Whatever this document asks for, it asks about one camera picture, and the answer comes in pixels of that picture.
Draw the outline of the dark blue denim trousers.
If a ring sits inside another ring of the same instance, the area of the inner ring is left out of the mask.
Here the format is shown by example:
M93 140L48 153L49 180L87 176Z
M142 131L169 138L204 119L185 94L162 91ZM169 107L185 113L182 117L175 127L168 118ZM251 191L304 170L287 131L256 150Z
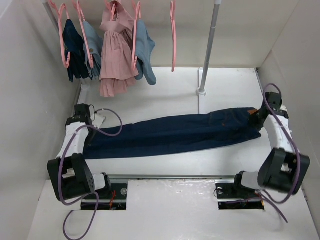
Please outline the dark blue denim trousers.
M188 114L104 128L83 155L87 160L141 158L202 151L241 144L261 137L248 123L250 107L208 114Z

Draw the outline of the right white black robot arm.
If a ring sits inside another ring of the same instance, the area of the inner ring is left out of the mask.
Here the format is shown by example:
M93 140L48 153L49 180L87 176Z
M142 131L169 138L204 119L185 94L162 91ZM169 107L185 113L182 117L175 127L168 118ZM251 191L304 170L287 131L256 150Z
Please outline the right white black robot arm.
M237 197L266 189L295 195L302 185L311 160L293 144L289 115L282 103L280 93L266 92L261 108L249 117L251 127L267 131L271 152L258 171L241 171L235 176L231 191Z

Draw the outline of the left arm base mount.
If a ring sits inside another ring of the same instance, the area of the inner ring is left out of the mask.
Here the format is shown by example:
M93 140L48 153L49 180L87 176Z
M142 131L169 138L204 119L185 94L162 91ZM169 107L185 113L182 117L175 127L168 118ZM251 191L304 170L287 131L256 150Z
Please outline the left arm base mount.
M99 189L98 211L125 211L127 209L128 179L111 178L110 187Z

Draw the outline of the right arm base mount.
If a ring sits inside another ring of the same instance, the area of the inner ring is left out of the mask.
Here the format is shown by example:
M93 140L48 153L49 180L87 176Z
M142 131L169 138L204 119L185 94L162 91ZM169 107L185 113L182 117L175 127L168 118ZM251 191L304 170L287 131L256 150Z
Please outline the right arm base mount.
M255 190L236 188L231 182L218 182L213 194L219 210L264 210L264 202Z

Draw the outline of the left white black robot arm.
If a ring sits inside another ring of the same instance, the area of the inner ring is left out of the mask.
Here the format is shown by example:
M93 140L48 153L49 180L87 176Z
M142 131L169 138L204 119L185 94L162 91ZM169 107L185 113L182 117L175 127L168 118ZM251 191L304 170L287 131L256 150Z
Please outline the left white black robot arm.
M93 174L84 157L96 131L91 119L90 106L77 104L74 115L67 119L62 148L55 159L48 161L47 171L58 201L66 201L95 192L105 199L112 186L106 173Z

